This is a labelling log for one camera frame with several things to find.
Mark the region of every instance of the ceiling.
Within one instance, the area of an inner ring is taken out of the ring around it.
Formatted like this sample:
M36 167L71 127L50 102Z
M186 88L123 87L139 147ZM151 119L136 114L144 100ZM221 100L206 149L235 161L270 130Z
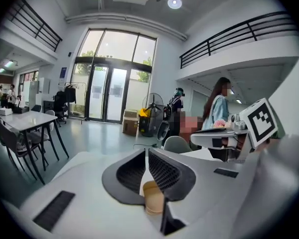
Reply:
M13 64L9 68L5 68L4 65L9 60L13 61ZM37 57L18 48L11 47L0 39L0 68L15 71L38 62L41 62L41 60Z
M180 9L169 8L167 0L148 0L146 5L102 0L100 9L98 0L56 1L65 17L94 12L116 12L141 16L185 32L203 14L208 13L227 0L182 0Z
M284 81L295 63L275 64L257 67L227 69L213 74L189 79L212 91L220 77L228 78L235 95L230 102L240 99L243 104L251 105L261 98L269 98Z

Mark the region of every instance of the tree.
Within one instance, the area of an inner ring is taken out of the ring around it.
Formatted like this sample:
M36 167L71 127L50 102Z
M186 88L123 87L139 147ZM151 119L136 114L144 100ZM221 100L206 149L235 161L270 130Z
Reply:
M144 60L143 64L151 66L151 57L149 57L147 60ZM137 75L139 76L138 81L145 82L145 83L149 82L149 78L150 78L149 73L139 71L139 72L137 72Z
M94 56L94 51L93 50L88 50L87 52L83 52L81 54L81 57L93 57ZM90 64L78 64L76 66L75 73L80 74L80 75L89 75L91 70L91 65ZM95 71L105 71L102 67L95 67Z

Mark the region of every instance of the doorway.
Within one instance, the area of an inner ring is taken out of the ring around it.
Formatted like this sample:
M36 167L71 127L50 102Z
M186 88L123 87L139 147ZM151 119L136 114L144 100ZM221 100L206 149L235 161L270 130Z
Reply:
M93 64L86 96L88 120L122 123L130 69Z

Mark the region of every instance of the black railing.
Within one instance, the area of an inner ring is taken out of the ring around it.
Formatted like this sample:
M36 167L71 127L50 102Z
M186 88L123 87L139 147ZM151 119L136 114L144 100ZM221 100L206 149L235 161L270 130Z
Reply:
M180 56L180 68L202 59L203 56L211 56L215 51L229 45L233 46L245 40L257 41L262 39L260 36L264 35L267 35L266 38L271 38L277 36L276 33L286 31L294 32L298 30L289 14L285 11L272 12L246 20L213 35L182 54Z
M17 0L6 17L42 44L56 51L62 38L25 1Z

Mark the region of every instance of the floor fan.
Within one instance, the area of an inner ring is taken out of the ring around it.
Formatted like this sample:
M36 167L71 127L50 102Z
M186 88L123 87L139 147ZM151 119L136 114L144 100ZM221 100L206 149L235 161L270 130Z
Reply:
M143 100L143 109L144 112L149 115L149 129L142 133L143 136L152 137L158 129L159 125L157 123L161 123L160 116L163 114L164 103L163 99L159 94L150 93Z

